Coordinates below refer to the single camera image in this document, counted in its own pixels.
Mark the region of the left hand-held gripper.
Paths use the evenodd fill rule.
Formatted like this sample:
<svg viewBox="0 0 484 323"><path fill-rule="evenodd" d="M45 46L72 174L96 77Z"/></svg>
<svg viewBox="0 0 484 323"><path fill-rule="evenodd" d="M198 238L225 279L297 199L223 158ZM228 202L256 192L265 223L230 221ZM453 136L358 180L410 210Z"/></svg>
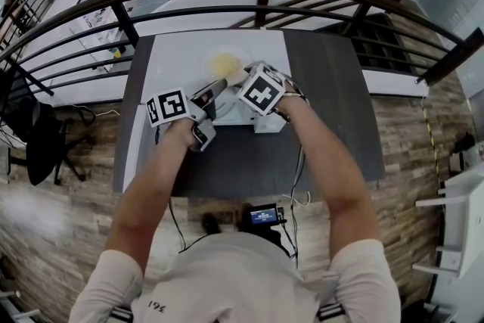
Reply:
<svg viewBox="0 0 484 323"><path fill-rule="evenodd" d="M150 126L161 125L180 119L189 119L195 143L192 149L203 152L216 136L209 113L216 113L215 99L228 87L225 78L211 82L195 92L190 99L183 88L158 92L146 102Z"/></svg>

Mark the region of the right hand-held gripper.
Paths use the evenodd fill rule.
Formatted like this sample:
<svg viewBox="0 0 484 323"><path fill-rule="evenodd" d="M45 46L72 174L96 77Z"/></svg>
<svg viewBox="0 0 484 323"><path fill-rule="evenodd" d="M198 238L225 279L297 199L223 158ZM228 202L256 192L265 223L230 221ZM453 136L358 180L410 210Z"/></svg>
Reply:
<svg viewBox="0 0 484 323"><path fill-rule="evenodd" d="M228 75L229 85L241 83L237 98L258 114L278 114L276 105L290 94L287 85L299 95L299 86L291 77L269 64L251 64Z"/></svg>

